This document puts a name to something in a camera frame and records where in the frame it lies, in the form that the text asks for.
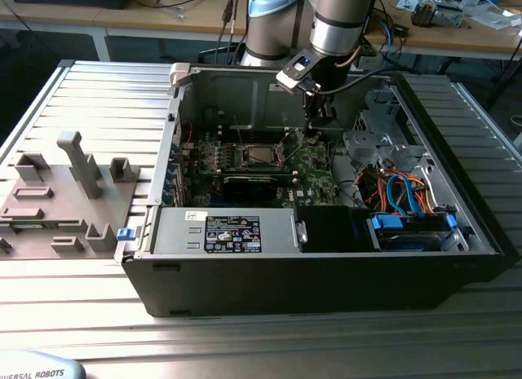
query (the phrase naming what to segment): warning label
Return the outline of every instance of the warning label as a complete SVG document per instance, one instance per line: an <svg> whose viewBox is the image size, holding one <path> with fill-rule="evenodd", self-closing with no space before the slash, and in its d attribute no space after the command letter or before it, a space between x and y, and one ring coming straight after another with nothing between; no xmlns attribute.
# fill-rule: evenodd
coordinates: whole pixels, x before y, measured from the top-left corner
<svg viewBox="0 0 522 379"><path fill-rule="evenodd" d="M207 253L261 253L259 216L209 216L205 225Z"/></svg>

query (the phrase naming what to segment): red wire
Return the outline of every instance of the red wire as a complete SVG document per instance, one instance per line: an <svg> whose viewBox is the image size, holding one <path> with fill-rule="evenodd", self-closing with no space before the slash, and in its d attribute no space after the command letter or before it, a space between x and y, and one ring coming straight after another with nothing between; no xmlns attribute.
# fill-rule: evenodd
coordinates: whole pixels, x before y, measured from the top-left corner
<svg viewBox="0 0 522 379"><path fill-rule="evenodd" d="M190 140L192 140L192 122L189 121L188 124L190 125L190 133L188 134L187 143L190 143Z"/></svg>
<svg viewBox="0 0 522 379"><path fill-rule="evenodd" d="M370 197L368 197L368 198L366 199L365 202L370 202L370 201L372 200L372 198L374 198L375 196L377 196L377 194L378 194L378 190L376 190L376 191L374 192L374 194L372 194Z"/></svg>
<svg viewBox="0 0 522 379"><path fill-rule="evenodd" d="M365 175L365 173L363 172L363 173L361 173L361 174L357 177L357 179L356 179L356 183L355 183L356 186L359 185L359 183L361 182L361 179L362 179L362 177L363 177L364 175Z"/></svg>
<svg viewBox="0 0 522 379"><path fill-rule="evenodd" d="M418 202L418 204L420 205L421 210L422 210L425 214L427 214L426 206L424 205L424 201L422 200L422 197L420 196L420 194L418 194L418 192L415 193L415 198L417 199L417 202Z"/></svg>
<svg viewBox="0 0 522 379"><path fill-rule="evenodd" d="M383 180L379 177L378 178L378 191L379 195L381 196L381 212L386 212L387 208L387 201L386 201L386 192L383 188Z"/></svg>

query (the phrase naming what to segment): electronic components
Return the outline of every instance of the electronic components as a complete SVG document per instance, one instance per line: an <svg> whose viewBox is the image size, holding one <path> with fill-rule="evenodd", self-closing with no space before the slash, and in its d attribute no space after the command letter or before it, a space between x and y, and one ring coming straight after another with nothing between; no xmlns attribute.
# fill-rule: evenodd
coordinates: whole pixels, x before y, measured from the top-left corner
<svg viewBox="0 0 522 379"><path fill-rule="evenodd" d="M277 194L277 179L270 177L226 177L222 196L233 201L270 201Z"/></svg>
<svg viewBox="0 0 522 379"><path fill-rule="evenodd" d="M403 216L405 209L420 216L433 213L429 187L404 171L368 165L359 173L356 185L362 200L373 211L398 212Z"/></svg>
<svg viewBox="0 0 522 379"><path fill-rule="evenodd" d="M419 0L411 14L411 23L420 27L428 27L432 24L460 27L463 21L462 8L451 2Z"/></svg>
<svg viewBox="0 0 522 379"><path fill-rule="evenodd" d="M274 165L273 147L252 145L247 148L248 166Z"/></svg>
<svg viewBox="0 0 522 379"><path fill-rule="evenodd" d="M444 212L424 218L402 218L392 214L376 214L372 224L382 251L444 251L446 240L453 234L455 217Z"/></svg>

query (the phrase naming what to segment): power cable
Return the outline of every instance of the power cable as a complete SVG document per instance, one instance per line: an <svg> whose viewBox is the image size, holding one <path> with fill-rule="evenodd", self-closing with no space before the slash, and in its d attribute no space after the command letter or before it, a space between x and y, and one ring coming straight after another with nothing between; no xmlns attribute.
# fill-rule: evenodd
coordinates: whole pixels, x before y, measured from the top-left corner
<svg viewBox="0 0 522 379"><path fill-rule="evenodd" d="M493 105L497 102L497 99L500 97L502 92L506 89L507 83L513 78L513 73L507 78L506 85L502 84L502 78L507 73L507 70L509 69L511 63L513 62L513 59L516 57L516 54L519 52L520 46L522 45L522 37L520 37L519 43L516 45L515 50L513 51L513 54L511 55L511 58L507 62L507 65L504 67L504 70L500 73L500 76L498 77L495 84L493 84L493 87L491 89L491 93L489 94L487 103L486 103L486 110L490 110Z"/></svg>
<svg viewBox="0 0 522 379"><path fill-rule="evenodd" d="M234 16L232 18L232 27L230 29L230 39L228 40L228 47L227 47L227 59L225 61L225 64L228 65L228 57L230 56L230 48L232 46L232 38L234 37L234 29L236 28L236 19L237 19L237 6L239 4L239 0L236 0L234 3Z"/></svg>
<svg viewBox="0 0 522 379"><path fill-rule="evenodd" d="M318 94L319 95L334 95L334 94L337 94L341 91L345 91L345 90L348 90L350 88L352 88L353 86L356 86L357 84L361 83L362 81L368 79L369 77L372 77L373 75L377 75L379 73L383 73L383 72L389 72L389 73L395 73L395 72L410 72L410 73L416 73L417 71L415 69L410 69L410 68L402 68L402 69L396 69L396 68L380 68L380 69L376 69L372 72L368 72L364 75L362 75L361 77L358 77L356 80L354 80L353 82L349 82L343 86L340 86L339 88L335 88L333 90L328 90L328 91L319 91Z"/></svg>
<svg viewBox="0 0 522 379"><path fill-rule="evenodd" d="M25 21L11 8L11 6L7 3L6 0L2 0L6 8L9 10L11 14L21 23L24 25L24 27L38 40L44 47L56 58L59 59L60 57L53 51L39 36L36 34L28 25L25 23Z"/></svg>
<svg viewBox="0 0 522 379"><path fill-rule="evenodd" d="M184 2L176 2L174 4L169 4L169 5L156 5L156 6L151 6L149 4L147 4L146 2L141 2L140 0L134 0L135 2L137 2L140 6L143 6L143 7L147 7L147 8L171 8L171 7L177 7L177 6L181 6L183 4L187 4L189 2L195 2L196 0L185 0Z"/></svg>
<svg viewBox="0 0 522 379"><path fill-rule="evenodd" d="M228 0L227 5L225 6L225 9L223 10L223 15L221 16L223 25L221 26L221 31L219 32L218 41L215 44L214 64L218 63L219 45L221 45L221 40L223 39L225 28L227 27L227 24L229 24L230 20L232 19L233 10L234 10L234 0Z"/></svg>
<svg viewBox="0 0 522 379"><path fill-rule="evenodd" d="M237 55L239 54L239 49L240 49L241 45L243 44L243 42L246 40L246 36L248 35L248 28L249 28L249 24L250 24L250 17L248 14L248 11L249 11L248 3L249 3L249 0L246 0L245 33L243 34L243 37L241 37L241 40L237 43L236 50L234 51L234 56L232 57L232 65L234 65L236 63Z"/></svg>

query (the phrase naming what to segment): blue latch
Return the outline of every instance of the blue latch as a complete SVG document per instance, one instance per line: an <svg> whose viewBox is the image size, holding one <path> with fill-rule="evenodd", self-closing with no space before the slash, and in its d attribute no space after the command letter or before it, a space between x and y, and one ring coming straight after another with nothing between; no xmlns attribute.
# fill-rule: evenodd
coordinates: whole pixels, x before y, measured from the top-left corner
<svg viewBox="0 0 522 379"><path fill-rule="evenodd" d="M134 228L119 228L117 230L116 239L118 241L131 241L136 239L136 230Z"/></svg>
<svg viewBox="0 0 522 379"><path fill-rule="evenodd" d="M449 228L452 230L457 228L457 219L452 214L446 216L446 222L448 222Z"/></svg>
<svg viewBox="0 0 522 379"><path fill-rule="evenodd" d="M376 214L372 217L372 225L375 230L402 230L402 220L396 214Z"/></svg>

